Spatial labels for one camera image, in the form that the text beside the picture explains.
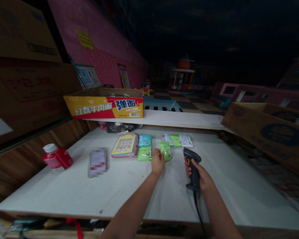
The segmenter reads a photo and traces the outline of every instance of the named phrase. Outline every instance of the red brick wall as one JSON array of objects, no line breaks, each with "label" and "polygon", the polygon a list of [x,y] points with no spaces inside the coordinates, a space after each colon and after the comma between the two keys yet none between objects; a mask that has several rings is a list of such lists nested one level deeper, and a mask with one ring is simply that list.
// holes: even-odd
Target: red brick wall
[{"label": "red brick wall", "polygon": [[[76,64],[93,65],[102,85],[123,87],[118,63],[126,65],[131,88],[149,79],[148,62],[90,0],[48,1],[67,52]],[[81,46],[76,29],[90,35],[94,50]]]}]

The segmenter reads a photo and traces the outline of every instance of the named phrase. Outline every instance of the white shelf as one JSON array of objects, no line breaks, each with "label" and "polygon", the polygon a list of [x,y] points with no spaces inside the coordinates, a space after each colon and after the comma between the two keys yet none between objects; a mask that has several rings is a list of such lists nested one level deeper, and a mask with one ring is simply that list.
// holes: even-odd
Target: white shelf
[{"label": "white shelf", "polygon": [[[200,163],[213,178],[234,222],[241,226],[299,230],[299,212],[257,170],[246,162],[247,154],[229,147],[214,132],[146,126],[135,130],[153,136],[158,147],[164,133],[190,135]],[[150,162],[110,157],[117,134],[97,128],[69,148],[74,164],[61,173],[48,167],[0,203],[6,212],[62,215],[72,218],[112,218],[151,171]],[[88,178],[91,150],[108,148],[108,171]],[[173,159],[157,183],[144,219],[199,222],[192,191],[186,188],[182,147],[172,148]],[[202,198],[204,222],[209,222]]]},{"label": "white shelf", "polygon": [[190,69],[171,69],[171,71],[177,71],[177,72],[189,72],[189,73],[195,73],[195,70],[190,70]]},{"label": "white shelf", "polygon": [[221,125],[223,116],[173,112],[173,111],[156,111],[144,110],[143,118],[113,118],[113,119],[86,119],[106,122],[134,123],[153,126],[171,126],[181,128],[196,128],[196,129],[212,129],[212,130],[231,130]]}]

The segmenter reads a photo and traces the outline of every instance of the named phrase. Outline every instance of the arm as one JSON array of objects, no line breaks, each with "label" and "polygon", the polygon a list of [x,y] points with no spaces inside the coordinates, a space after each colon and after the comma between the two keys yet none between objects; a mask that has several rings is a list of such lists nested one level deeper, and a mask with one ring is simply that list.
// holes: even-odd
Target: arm
[{"label": "arm", "polygon": [[[220,196],[214,181],[206,170],[200,166],[195,160],[191,160],[193,165],[198,169],[200,179],[199,184],[205,198],[210,223],[213,227],[214,235],[217,239],[222,238],[237,238],[242,239],[229,211]],[[191,168],[187,167],[187,176],[189,177],[192,172]]]},{"label": "arm", "polygon": [[147,206],[152,197],[156,183],[163,172],[164,155],[155,148],[151,160],[152,172],[141,186],[123,204],[110,224],[101,235],[101,239],[134,238]]}]

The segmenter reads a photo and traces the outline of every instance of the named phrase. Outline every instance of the instant noodle box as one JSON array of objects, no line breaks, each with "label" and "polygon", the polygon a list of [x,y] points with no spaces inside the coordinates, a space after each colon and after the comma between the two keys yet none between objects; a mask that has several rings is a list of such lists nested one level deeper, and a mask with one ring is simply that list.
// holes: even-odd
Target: instant noodle box
[{"label": "instant noodle box", "polygon": [[64,100],[74,119],[142,118],[142,90],[90,88]]},{"label": "instant noodle box", "polygon": [[299,175],[299,111],[266,103],[231,103],[222,125]]}]

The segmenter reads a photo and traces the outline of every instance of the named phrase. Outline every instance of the red strap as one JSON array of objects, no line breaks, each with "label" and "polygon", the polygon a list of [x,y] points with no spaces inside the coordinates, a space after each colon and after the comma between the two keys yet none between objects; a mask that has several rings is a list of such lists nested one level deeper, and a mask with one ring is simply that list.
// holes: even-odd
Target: red strap
[{"label": "red strap", "polygon": [[81,229],[81,225],[74,218],[67,218],[67,224],[75,223],[76,231],[77,231],[77,239],[83,239],[83,233]]}]

